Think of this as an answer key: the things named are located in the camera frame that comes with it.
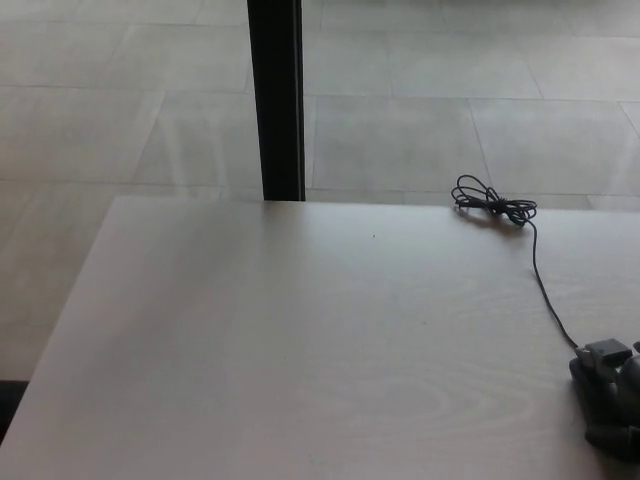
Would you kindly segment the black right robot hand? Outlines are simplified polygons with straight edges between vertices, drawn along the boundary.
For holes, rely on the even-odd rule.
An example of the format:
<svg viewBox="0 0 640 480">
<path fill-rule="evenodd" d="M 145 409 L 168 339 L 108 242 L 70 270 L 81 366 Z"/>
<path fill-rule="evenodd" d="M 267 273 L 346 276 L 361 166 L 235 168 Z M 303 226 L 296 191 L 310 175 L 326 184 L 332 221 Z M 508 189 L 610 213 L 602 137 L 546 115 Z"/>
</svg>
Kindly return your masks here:
<svg viewBox="0 0 640 480">
<path fill-rule="evenodd" d="M 586 423 L 585 439 L 619 460 L 639 461 L 639 345 L 585 345 L 569 363 Z"/>
</svg>

